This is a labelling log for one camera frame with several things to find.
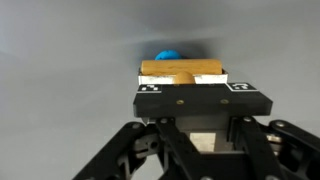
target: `blue object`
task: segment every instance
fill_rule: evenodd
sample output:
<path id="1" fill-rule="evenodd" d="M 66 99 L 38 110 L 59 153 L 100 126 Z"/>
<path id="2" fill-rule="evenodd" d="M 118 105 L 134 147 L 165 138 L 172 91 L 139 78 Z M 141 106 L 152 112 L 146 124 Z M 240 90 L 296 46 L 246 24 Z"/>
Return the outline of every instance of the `blue object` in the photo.
<path id="1" fill-rule="evenodd" d="M 182 59 L 180 54 L 175 50 L 165 50 L 159 53 L 155 60 Z"/>

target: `screw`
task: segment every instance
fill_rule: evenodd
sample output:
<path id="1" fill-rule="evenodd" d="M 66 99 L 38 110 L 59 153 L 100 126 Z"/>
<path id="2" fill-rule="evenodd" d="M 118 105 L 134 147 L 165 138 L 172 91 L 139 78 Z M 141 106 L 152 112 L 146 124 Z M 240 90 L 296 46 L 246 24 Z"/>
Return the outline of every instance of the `screw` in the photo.
<path id="1" fill-rule="evenodd" d="M 229 104 L 229 100 L 228 99 L 221 99 L 220 103 L 221 104 Z"/>
<path id="2" fill-rule="evenodd" d="M 140 124 L 139 123 L 135 123 L 132 125 L 132 128 L 133 129 L 138 129 L 140 127 Z"/>
<path id="3" fill-rule="evenodd" d="M 184 104 L 184 101 L 180 99 L 180 100 L 177 101 L 177 104 L 178 105 L 182 105 L 182 104 Z"/>
<path id="4" fill-rule="evenodd" d="M 276 122 L 276 125 L 279 126 L 279 127 L 284 127 L 285 126 L 285 124 L 283 122 L 281 122 L 281 121 Z"/>
<path id="5" fill-rule="evenodd" d="M 167 123 L 167 122 L 168 122 L 167 119 L 161 119 L 161 123 L 162 123 L 162 124 L 165 124 L 165 123 Z"/>
<path id="6" fill-rule="evenodd" d="M 267 177 L 266 177 L 266 180 L 280 180 L 278 177 L 276 177 L 276 176 L 273 176 L 273 175 L 268 175 Z"/>
<path id="7" fill-rule="evenodd" d="M 209 176 L 203 176 L 200 180 L 213 180 L 213 179 Z"/>
<path id="8" fill-rule="evenodd" d="M 251 122 L 251 118 L 249 118 L 249 117 L 244 117 L 243 120 L 246 122 Z"/>

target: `gray background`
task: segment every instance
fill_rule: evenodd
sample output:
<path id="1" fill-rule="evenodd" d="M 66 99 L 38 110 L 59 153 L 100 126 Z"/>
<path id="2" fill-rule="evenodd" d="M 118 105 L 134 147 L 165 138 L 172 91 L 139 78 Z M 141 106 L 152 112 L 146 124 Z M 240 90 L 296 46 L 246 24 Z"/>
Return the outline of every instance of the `gray background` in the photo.
<path id="1" fill-rule="evenodd" d="M 71 179 L 138 120 L 139 64 L 166 48 L 221 59 L 274 100 L 262 122 L 320 136 L 319 47 L 319 0 L 0 0 L 0 179 Z"/>

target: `blue ball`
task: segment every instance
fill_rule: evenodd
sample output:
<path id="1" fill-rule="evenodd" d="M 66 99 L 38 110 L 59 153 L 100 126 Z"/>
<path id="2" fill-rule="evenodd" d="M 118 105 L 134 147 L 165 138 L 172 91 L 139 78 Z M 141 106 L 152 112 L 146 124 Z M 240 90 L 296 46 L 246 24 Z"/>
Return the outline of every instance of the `blue ball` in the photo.
<path id="1" fill-rule="evenodd" d="M 159 53 L 155 60 L 182 59 L 180 54 L 175 50 L 165 50 Z"/>

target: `gray wall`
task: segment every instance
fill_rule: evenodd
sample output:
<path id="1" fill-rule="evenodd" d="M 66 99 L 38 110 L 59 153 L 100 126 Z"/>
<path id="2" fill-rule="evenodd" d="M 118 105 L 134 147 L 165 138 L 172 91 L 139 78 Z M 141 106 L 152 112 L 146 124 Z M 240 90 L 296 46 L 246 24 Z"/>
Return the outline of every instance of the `gray wall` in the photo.
<path id="1" fill-rule="evenodd" d="M 319 0 L 0 0 L 0 179 L 71 179 L 138 120 L 139 64 L 167 48 L 221 59 L 274 100 L 261 122 L 320 136 Z"/>

